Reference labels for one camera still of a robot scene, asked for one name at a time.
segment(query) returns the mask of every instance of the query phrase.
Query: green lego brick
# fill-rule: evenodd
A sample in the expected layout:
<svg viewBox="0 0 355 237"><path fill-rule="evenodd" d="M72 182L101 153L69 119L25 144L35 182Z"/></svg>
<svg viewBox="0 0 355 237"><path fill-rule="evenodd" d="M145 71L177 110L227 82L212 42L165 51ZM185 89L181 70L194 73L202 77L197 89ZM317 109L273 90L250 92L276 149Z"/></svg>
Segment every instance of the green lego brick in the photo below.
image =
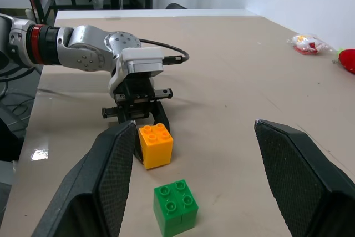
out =
<svg viewBox="0 0 355 237"><path fill-rule="evenodd" d="M185 180L154 189L154 213L163 237L192 229L198 209Z"/></svg>

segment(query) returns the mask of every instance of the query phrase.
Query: duplo block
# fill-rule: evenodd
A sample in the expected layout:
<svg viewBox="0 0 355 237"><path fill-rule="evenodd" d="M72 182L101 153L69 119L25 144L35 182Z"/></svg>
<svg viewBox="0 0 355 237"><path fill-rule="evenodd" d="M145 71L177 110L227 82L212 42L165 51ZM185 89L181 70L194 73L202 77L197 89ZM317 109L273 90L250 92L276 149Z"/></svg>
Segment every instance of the duplo block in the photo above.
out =
<svg viewBox="0 0 355 237"><path fill-rule="evenodd" d="M155 188L153 206L163 237L195 226L199 207L185 180Z"/></svg>
<svg viewBox="0 0 355 237"><path fill-rule="evenodd" d="M174 140L163 123L139 128L138 136L146 169L170 163Z"/></svg>

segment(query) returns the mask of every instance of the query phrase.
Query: orange lego brick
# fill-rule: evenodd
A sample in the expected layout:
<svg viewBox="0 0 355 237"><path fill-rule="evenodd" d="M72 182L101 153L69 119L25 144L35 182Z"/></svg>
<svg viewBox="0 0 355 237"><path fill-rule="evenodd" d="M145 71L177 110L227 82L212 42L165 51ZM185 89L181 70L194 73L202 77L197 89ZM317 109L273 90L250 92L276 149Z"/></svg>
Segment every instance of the orange lego brick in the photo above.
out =
<svg viewBox="0 0 355 237"><path fill-rule="evenodd" d="M146 125L138 129L146 169L156 168L170 163L173 152L173 138L163 123Z"/></svg>

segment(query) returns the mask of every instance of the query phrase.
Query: lego stud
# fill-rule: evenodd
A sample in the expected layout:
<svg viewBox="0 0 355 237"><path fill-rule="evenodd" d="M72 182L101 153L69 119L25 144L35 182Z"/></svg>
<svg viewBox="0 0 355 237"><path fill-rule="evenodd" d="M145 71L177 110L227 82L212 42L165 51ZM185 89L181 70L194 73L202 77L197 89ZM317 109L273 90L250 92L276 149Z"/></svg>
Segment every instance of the lego stud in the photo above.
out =
<svg viewBox="0 0 355 237"><path fill-rule="evenodd" d="M146 125L146 126L144 126L143 127L143 131L145 132L145 133L151 133L151 126L149 126L149 125Z"/></svg>
<svg viewBox="0 0 355 237"><path fill-rule="evenodd" d="M178 181L177 183L175 183L175 187L178 191L182 191L186 188L186 184L182 181Z"/></svg>
<svg viewBox="0 0 355 237"><path fill-rule="evenodd" d="M164 126L163 123L158 123L158 124L156 125L156 128L157 128L157 130L159 130L159 131L165 130L165 126Z"/></svg>
<svg viewBox="0 0 355 237"><path fill-rule="evenodd" d="M182 201L184 202L184 208L185 208L185 207L188 207L188 206L190 206L190 205L192 205L192 203L194 202L194 200L192 199L192 197L189 196L189 195L184 196L184 198L182 199Z"/></svg>
<svg viewBox="0 0 355 237"><path fill-rule="evenodd" d="M176 204L173 201L169 201L166 203L165 208L167 209L169 215L176 210Z"/></svg>
<svg viewBox="0 0 355 237"><path fill-rule="evenodd" d="M169 133L168 133L168 132L163 132L163 133L161 134L161 137L162 137L163 139L168 139L168 138L169 138Z"/></svg>
<svg viewBox="0 0 355 237"><path fill-rule="evenodd" d="M159 192L162 196L168 196L170 194L170 189L166 186L162 186L160 187Z"/></svg>
<svg viewBox="0 0 355 237"><path fill-rule="evenodd" d="M155 142L156 141L156 135L155 134L149 134L148 139L150 142Z"/></svg>

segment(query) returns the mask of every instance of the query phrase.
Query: red ring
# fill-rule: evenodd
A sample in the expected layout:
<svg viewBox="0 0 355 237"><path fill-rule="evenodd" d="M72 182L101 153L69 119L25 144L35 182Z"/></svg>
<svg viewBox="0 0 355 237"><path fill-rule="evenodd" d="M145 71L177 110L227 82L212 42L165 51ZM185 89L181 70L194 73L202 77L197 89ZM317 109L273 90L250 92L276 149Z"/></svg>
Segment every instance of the red ring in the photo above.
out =
<svg viewBox="0 0 355 237"><path fill-rule="evenodd" d="M31 47L32 47L32 53L35 61L37 61L38 64L44 65L42 57L40 56L39 45L38 45L39 32L42 26L43 26L42 24L37 24L33 27L31 33Z"/></svg>

